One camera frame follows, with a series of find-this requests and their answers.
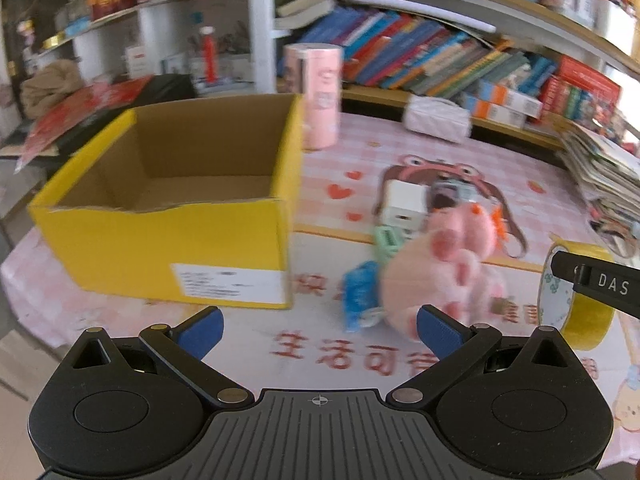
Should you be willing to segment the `mint green small box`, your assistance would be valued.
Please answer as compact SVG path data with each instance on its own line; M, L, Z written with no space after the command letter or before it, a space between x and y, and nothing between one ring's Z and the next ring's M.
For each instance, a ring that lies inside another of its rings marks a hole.
M373 230L376 260L380 266L386 266L401 250L408 240L413 238L413 232L398 226L381 224Z

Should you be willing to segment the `red boxed book set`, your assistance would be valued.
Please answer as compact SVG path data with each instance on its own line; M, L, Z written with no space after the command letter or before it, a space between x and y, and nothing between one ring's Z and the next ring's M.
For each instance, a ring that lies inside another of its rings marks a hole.
M554 73L542 86L538 122L550 122L552 115L558 115L593 131L606 128L611 125L621 91L619 84L594 68L561 55Z

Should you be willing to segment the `white orange boxes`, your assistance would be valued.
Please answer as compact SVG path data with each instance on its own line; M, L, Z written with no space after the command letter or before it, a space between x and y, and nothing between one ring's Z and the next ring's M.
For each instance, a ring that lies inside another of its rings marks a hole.
M460 103L474 118L521 129L527 119L539 119L542 103L501 84L480 80L472 92L462 92Z

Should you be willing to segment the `stack of magazines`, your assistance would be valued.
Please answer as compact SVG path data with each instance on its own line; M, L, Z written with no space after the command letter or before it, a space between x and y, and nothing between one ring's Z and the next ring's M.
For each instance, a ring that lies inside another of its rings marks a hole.
M567 122L559 158L586 203L588 223L623 260L639 255L639 159L604 136Z

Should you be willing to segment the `white bookshelf frame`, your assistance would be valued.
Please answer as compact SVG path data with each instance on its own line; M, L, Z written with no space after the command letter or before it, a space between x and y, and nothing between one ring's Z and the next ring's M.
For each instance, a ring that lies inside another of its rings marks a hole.
M145 48L146 66L153 73L160 71L164 58L186 50L192 36L189 0L137 0L132 8L100 18L58 46L38 52L37 67L71 54L79 60L81 73L92 79L114 73L124 66L125 44L129 33L135 32L134 44ZM477 32L498 32L574 56L590 66L611 65L632 78L639 76L639 64L591 28L564 14L529 0L347 0L350 3L375 3L397 6L399 9L427 14L457 23ZM80 2L88 8L87 0ZM216 28L218 35L230 32L236 18L248 21L248 41L252 58L254 88L259 93L276 90L277 42L291 37L293 29L276 23L281 0L246 0L231 3L220 0L205 6L204 22Z

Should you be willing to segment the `grey small gadget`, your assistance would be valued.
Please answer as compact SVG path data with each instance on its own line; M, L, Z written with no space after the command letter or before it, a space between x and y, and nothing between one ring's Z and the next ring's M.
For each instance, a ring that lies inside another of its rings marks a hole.
M427 193L427 209L429 212L454 208L463 202L476 200L476 187L469 182L458 179L435 181Z

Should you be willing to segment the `row of leaning books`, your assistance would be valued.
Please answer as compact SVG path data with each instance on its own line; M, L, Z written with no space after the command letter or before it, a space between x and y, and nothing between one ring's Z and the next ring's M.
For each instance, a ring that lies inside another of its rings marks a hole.
M487 82L537 99L558 69L554 58L519 48L513 39L487 39L440 18L341 3L293 44L340 48L344 86L415 96L457 99Z

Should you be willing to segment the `yellow cardboard box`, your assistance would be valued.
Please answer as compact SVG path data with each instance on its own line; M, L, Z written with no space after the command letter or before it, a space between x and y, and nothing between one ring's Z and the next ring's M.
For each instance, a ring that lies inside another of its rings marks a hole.
M295 94L137 107L66 162L29 212L90 292L284 309L302 166Z

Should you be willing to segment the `brown folded cloth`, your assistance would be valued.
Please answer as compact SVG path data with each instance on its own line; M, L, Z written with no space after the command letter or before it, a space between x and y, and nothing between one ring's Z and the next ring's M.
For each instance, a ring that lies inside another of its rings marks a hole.
M25 116L36 120L85 85L78 65L56 60L21 83L21 103Z

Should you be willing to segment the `black keyboard piano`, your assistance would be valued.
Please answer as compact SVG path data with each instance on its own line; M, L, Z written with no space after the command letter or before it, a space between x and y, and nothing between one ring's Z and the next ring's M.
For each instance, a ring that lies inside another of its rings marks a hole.
M117 84L89 84L41 118L19 125L1 142L1 157L17 160L27 154L46 162L69 158L125 110L197 96L188 75L145 76Z

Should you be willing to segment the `white power adapter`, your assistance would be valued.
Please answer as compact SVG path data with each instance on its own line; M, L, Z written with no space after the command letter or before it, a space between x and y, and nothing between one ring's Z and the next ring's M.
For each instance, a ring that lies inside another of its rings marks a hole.
M427 216L427 187L401 180L385 183L380 219L386 226L420 231Z

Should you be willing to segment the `pink plush pig toy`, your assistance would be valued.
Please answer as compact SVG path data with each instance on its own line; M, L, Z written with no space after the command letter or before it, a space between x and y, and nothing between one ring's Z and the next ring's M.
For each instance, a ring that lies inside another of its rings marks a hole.
M417 340L416 316L424 304L464 325L500 318L508 303L506 284L484 263L497 242L494 218L478 203L432 212L425 231L403 244L381 271L386 322Z

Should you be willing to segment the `blue snack packet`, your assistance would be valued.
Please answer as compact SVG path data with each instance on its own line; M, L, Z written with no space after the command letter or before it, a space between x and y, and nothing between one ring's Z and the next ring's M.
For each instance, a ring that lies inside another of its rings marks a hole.
M342 305L347 333L358 333L383 321L384 309L378 300L378 264L361 263L343 278Z

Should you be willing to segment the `pink cylindrical tissue box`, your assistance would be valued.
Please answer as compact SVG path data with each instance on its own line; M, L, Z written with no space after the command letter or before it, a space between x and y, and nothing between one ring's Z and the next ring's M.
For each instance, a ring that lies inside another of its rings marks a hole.
M320 151L333 146L340 133L343 49L334 44L288 44L284 72L288 92L304 104L304 147Z

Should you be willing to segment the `pink checkered tablecloth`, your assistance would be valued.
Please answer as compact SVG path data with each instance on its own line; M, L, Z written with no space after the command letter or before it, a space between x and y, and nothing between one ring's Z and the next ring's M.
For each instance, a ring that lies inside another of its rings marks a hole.
M293 238L294 304L285 310L231 308L224 311L224 336L204 361L236 382L258 392L262 388L379 388L416 376L436 362L423 344L412 342L388 323L347 333L342 306L344 274L374 260L380 181L387 169L418 164L442 166L436 181L447 185L432 192L428 208L451 206L459 196L454 181L479 177L497 185L527 250L515 258L518 268L491 263L503 278L511 303L502 318L482 320L504 334L529 335L539 271L521 264L543 264L552 237L595 243L579 211L584 203L565 170L480 141L448 144L406 133L398 122L345 115L339 144L305 156L300 224ZM202 306L160 304L138 298L105 296L81 289L33 228L17 243L1 266L4 291L18 322L54 350L71 345L90 326L103 326L114 337L137 335L153 322L179 323ZM639 402L629 369L639 361L626 337L635 322L615 315L608 334L591 350L577 351L605 399L615 408L611 445L602 465L639 460L639 412L627 412L617 399Z

